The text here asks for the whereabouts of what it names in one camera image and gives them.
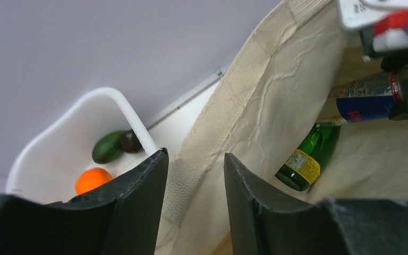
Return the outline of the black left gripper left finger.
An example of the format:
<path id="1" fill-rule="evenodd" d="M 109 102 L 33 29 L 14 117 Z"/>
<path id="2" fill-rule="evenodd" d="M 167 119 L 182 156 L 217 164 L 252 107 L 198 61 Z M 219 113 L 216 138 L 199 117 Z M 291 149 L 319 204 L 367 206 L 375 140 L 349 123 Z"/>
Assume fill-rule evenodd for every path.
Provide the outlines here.
<path id="1" fill-rule="evenodd" d="M 0 254 L 154 254 L 168 164 L 160 149 L 68 202 L 0 194 Z"/>

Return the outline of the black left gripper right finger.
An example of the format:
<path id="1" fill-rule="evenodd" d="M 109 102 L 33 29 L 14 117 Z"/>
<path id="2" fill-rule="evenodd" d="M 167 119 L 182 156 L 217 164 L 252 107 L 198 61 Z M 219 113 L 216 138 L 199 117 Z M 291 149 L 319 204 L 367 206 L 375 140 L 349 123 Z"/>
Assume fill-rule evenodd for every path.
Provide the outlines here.
<path id="1" fill-rule="evenodd" d="M 224 158 L 234 254 L 408 254 L 408 201 L 299 200 Z"/>

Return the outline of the blue labelled bottle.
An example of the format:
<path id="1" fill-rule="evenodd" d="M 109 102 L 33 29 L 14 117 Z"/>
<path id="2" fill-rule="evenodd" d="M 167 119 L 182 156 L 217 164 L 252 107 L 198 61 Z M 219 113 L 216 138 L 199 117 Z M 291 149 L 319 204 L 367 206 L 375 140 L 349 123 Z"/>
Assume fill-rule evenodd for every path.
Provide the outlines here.
<path id="1" fill-rule="evenodd" d="M 316 120 L 321 126 L 387 118 L 402 100 L 401 81 L 408 69 L 378 72 L 334 87 Z"/>

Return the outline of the green glass bottle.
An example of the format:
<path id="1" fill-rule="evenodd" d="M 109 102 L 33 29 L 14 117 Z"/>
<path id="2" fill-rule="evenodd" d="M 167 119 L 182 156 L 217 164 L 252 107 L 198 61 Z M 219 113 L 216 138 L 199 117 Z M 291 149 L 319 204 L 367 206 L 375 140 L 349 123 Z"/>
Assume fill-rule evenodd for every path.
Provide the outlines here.
<path id="1" fill-rule="evenodd" d="M 275 177 L 293 190 L 307 190 L 329 164 L 340 129 L 339 126 L 314 125 Z"/>

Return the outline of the green avocado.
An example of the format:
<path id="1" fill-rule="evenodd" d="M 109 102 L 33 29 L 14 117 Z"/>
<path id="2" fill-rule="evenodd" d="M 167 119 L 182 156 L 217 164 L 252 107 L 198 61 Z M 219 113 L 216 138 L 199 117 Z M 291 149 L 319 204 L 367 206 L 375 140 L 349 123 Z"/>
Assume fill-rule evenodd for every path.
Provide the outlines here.
<path id="1" fill-rule="evenodd" d="M 107 164 L 120 158 L 124 154 L 120 143 L 123 132 L 124 130 L 118 130 L 102 137 L 92 150 L 92 160 L 97 164 Z"/>

